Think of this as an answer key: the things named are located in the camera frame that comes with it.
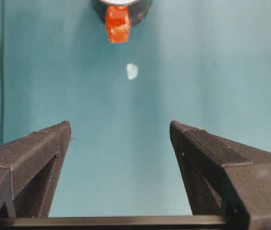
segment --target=red plastic piece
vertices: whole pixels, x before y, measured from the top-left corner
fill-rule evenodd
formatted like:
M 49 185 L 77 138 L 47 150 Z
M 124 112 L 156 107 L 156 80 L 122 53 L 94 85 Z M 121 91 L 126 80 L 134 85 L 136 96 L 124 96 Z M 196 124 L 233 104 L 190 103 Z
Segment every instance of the red plastic piece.
M 111 43 L 128 42 L 130 20 L 127 6 L 108 7 L 106 30 Z

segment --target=black cylindrical object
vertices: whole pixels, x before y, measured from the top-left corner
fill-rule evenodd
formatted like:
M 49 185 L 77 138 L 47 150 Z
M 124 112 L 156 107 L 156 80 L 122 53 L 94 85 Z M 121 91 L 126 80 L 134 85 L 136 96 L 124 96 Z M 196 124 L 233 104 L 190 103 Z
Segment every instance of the black cylindrical object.
M 91 3 L 103 21 L 109 6 L 127 6 L 130 24 L 134 26 L 145 18 L 152 0 L 91 0 Z

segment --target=wire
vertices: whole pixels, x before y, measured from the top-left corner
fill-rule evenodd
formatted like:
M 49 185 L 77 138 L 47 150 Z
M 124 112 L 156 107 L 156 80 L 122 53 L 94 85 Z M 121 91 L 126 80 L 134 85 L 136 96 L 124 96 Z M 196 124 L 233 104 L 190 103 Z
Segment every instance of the wire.
M 5 0 L 1 1 L 1 41 L 0 41 L 0 143 L 4 142 L 5 118 L 5 74 L 4 74 Z

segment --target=black bar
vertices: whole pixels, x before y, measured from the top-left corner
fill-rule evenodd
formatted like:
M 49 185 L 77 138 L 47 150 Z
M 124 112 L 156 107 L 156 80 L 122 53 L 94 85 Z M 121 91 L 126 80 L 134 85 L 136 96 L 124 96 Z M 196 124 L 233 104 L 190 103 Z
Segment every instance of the black bar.
M 215 229 L 223 230 L 227 221 L 222 216 L 163 217 L 92 217 L 92 218 L 1 218 L 0 229 Z

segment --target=white fragment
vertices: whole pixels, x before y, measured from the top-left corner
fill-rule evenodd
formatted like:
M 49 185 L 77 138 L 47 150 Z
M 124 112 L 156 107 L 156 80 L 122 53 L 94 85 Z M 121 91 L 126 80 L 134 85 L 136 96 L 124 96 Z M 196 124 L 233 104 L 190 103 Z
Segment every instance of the white fragment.
M 132 63 L 128 63 L 126 66 L 126 69 L 127 69 L 128 79 L 130 81 L 137 78 L 137 76 L 139 74 L 139 68 L 136 65 L 134 65 Z

